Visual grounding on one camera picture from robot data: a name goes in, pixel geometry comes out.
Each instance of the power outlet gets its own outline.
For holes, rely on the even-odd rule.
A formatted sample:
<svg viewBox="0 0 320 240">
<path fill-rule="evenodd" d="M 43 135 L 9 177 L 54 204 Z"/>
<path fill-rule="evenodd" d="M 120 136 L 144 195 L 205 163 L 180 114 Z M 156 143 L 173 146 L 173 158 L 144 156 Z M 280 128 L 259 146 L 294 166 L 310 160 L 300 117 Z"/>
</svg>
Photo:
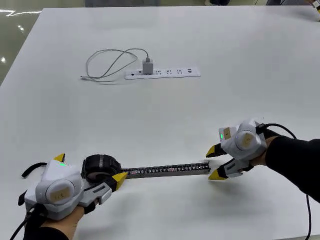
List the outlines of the power outlet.
<svg viewBox="0 0 320 240">
<path fill-rule="evenodd" d="M 127 71 L 125 79 L 160 79 L 160 78 L 185 78 L 200 77 L 200 71 L 197 67 L 177 67 L 177 68 L 156 68 L 153 74 L 145 75 L 141 69 Z"/>
</svg>

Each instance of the yellow claw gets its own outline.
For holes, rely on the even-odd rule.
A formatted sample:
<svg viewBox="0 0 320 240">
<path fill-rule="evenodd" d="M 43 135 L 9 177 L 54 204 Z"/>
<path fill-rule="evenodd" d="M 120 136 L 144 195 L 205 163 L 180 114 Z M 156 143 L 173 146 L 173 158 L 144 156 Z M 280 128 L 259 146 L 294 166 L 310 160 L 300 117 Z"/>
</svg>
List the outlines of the yellow claw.
<svg viewBox="0 0 320 240">
<path fill-rule="evenodd" d="M 112 176 L 113 179 L 116 180 L 115 190 L 118 190 L 121 187 L 121 185 L 124 183 L 127 175 L 128 175 L 127 172 L 121 172 L 121 173 L 118 173 L 118 174 Z"/>
<path fill-rule="evenodd" d="M 213 145 L 209 151 L 206 153 L 205 157 L 207 158 L 210 154 L 213 154 L 215 152 L 215 145 Z"/>
<path fill-rule="evenodd" d="M 57 160 L 58 162 L 63 163 L 65 161 L 65 156 L 66 156 L 65 153 L 61 153 L 60 155 L 54 157 L 53 160 Z"/>
<path fill-rule="evenodd" d="M 219 176 L 217 169 L 214 170 L 208 178 L 209 180 L 225 180 L 226 178 Z"/>
</svg>

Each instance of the black tape measure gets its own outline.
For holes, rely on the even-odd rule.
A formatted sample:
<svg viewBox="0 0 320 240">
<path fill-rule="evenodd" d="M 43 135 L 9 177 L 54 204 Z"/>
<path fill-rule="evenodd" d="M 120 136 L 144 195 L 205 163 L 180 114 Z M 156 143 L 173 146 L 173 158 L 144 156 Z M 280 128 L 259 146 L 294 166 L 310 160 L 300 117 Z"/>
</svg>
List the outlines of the black tape measure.
<svg viewBox="0 0 320 240">
<path fill-rule="evenodd" d="M 201 175 L 208 174 L 209 171 L 208 162 L 122 169 L 122 172 L 128 173 L 127 179 Z"/>
<path fill-rule="evenodd" d="M 96 154 L 88 156 L 82 165 L 81 175 L 89 182 L 98 183 L 113 175 L 127 172 L 127 179 L 155 178 L 169 176 L 201 175 L 210 171 L 208 162 L 121 168 L 121 164 L 109 155 Z"/>
</svg>

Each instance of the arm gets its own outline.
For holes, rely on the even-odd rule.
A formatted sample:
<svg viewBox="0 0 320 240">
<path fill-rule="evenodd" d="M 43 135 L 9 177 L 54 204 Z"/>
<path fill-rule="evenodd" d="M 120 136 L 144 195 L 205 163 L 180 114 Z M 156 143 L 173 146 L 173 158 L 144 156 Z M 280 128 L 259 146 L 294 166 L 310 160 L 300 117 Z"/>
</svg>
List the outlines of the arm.
<svg viewBox="0 0 320 240">
<path fill-rule="evenodd" d="M 251 164 L 266 165 L 320 203 L 320 192 L 315 187 L 319 182 L 320 139 L 304 141 L 278 136 L 268 138 L 266 142 L 266 152 Z"/>
<path fill-rule="evenodd" d="M 32 230 L 25 231 L 23 240 L 72 240 L 84 214 L 85 209 L 77 206 L 70 215 L 60 221 L 48 219 L 41 227 L 32 227 Z"/>
</svg>

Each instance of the hand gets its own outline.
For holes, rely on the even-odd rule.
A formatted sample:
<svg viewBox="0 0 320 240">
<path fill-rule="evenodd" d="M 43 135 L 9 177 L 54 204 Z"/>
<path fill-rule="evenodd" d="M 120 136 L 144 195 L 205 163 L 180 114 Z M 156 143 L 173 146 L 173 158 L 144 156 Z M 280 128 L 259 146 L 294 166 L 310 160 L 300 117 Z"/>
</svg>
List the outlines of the hand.
<svg viewBox="0 0 320 240">
<path fill-rule="evenodd" d="M 78 222 L 84 216 L 84 214 L 85 209 L 82 206 L 77 206 L 75 207 L 73 212 L 70 215 L 66 216 L 64 219 L 61 219 L 59 221 L 48 219 L 44 222 L 44 224 L 42 224 L 41 227 L 58 229 L 59 231 L 64 233 L 69 240 L 72 240 L 75 235 Z"/>
<path fill-rule="evenodd" d="M 257 165 L 264 165 L 264 166 L 265 166 L 265 165 L 266 165 L 266 152 L 267 152 L 267 150 L 268 150 L 268 147 L 269 147 L 270 143 L 271 143 L 275 138 L 277 138 L 277 136 L 272 136 L 272 137 L 267 138 L 267 139 L 265 140 L 265 142 L 266 142 L 266 150 L 264 151 L 264 153 L 263 153 L 262 155 L 254 158 L 254 159 L 252 159 L 252 160 L 250 161 L 250 164 L 251 164 L 252 166 L 257 166 Z"/>
</svg>

